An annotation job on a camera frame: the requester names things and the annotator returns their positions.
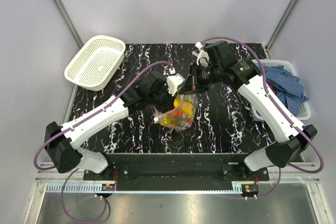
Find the clear zip top bag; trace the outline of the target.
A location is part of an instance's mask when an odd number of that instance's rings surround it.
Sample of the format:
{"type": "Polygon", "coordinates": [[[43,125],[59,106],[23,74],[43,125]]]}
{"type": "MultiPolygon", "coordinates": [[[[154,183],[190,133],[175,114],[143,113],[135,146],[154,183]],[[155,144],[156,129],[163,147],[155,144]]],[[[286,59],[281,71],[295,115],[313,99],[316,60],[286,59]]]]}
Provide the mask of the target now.
{"type": "Polygon", "coordinates": [[[154,123],[176,131],[186,130],[191,127],[198,107],[198,98],[195,94],[183,96],[183,103],[180,108],[173,108],[165,113],[161,113],[154,108],[154,123]]]}

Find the yellow fake bell pepper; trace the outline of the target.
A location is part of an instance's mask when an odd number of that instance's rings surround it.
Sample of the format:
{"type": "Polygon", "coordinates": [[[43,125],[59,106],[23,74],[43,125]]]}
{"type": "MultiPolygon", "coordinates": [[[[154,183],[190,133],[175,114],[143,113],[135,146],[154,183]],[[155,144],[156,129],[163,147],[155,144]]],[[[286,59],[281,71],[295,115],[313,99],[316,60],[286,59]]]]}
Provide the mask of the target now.
{"type": "Polygon", "coordinates": [[[173,102],[174,108],[180,108],[182,106],[183,98],[184,98],[183,95],[177,95],[175,97],[174,102],[173,102]]]}

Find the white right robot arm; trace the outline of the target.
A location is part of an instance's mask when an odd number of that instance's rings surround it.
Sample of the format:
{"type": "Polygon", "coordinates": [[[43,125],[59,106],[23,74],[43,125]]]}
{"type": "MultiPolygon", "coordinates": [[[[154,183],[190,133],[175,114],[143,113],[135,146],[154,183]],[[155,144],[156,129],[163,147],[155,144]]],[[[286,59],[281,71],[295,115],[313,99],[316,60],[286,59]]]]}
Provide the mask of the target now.
{"type": "Polygon", "coordinates": [[[256,108],[275,137],[275,142],[245,157],[238,167],[242,179],[252,179],[264,167],[284,168],[311,145],[317,129],[304,125],[276,97],[258,58],[237,60],[223,40],[208,46],[197,42],[195,46],[197,60],[191,63],[180,94],[204,93],[209,85],[219,82],[231,86],[256,108]]]}

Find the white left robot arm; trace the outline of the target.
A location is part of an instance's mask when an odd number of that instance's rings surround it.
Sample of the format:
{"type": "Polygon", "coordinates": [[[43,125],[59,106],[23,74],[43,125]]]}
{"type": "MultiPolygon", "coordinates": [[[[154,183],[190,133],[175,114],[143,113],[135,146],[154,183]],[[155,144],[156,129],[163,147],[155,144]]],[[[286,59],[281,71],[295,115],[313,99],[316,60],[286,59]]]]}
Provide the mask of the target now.
{"type": "Polygon", "coordinates": [[[127,118],[133,112],[142,111],[147,106],[155,106],[163,112],[173,109],[174,99],[184,78],[171,72],[165,77],[151,71],[144,78],[132,80],[118,95],[111,96],[105,103],[61,126],[50,123],[46,137],[52,139],[45,150],[58,173],[73,169],[94,172],[103,180],[113,175],[113,167],[106,156],[82,148],[91,136],[113,122],[127,118]]]}

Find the white perforated basket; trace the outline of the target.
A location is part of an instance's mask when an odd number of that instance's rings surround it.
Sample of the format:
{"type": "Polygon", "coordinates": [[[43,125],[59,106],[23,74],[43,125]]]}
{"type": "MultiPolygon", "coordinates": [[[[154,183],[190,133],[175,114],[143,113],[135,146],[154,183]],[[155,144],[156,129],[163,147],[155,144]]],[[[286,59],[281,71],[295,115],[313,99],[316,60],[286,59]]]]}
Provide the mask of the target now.
{"type": "Polygon", "coordinates": [[[102,90],[124,59],[122,40],[97,35],[90,38],[64,70],[65,78],[91,91],[102,90]]]}

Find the blue checkered cloth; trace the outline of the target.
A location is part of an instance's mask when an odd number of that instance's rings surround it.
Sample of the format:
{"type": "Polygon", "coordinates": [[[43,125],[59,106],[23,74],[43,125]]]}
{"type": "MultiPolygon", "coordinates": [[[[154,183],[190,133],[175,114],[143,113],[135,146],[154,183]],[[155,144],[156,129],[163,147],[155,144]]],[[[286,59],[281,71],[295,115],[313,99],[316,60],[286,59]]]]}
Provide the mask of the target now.
{"type": "Polygon", "coordinates": [[[264,70],[267,84],[272,86],[277,98],[293,115],[298,115],[302,104],[309,100],[299,77],[285,70],[283,65],[264,65],[264,70]]]}

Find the white-blue laundry basket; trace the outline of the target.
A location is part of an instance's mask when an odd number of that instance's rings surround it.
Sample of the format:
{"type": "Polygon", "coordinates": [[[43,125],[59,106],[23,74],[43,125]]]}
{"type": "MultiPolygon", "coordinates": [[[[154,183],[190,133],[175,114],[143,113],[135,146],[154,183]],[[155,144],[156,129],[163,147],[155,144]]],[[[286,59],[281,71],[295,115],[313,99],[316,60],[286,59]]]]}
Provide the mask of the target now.
{"type": "Polygon", "coordinates": [[[300,121],[311,117],[308,97],[293,65],[284,60],[262,59],[267,84],[285,107],[300,121]]]}

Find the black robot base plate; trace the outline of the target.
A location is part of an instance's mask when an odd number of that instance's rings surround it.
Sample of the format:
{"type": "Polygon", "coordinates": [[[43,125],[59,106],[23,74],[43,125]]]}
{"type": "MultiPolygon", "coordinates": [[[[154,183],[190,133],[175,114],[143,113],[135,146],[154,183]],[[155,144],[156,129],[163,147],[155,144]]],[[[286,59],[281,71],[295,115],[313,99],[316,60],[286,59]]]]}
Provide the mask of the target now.
{"type": "Polygon", "coordinates": [[[267,168],[253,172],[244,164],[246,154],[107,154],[118,181],[137,178],[210,177],[224,181],[269,181],[267,168]]]}

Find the aluminium frame rail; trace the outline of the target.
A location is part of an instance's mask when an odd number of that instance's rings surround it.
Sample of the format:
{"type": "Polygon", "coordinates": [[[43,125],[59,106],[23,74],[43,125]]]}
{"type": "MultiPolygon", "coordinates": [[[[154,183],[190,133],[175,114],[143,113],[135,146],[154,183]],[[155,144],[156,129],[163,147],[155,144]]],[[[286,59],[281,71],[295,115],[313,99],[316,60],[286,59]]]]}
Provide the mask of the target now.
{"type": "Polygon", "coordinates": [[[60,174],[56,170],[39,172],[37,182],[47,184],[50,193],[111,194],[242,194],[257,190],[262,184],[318,184],[316,174],[301,173],[292,167],[281,171],[271,167],[250,174],[240,174],[236,163],[228,165],[196,164],[126,164],[102,178],[88,170],[60,174]]]}

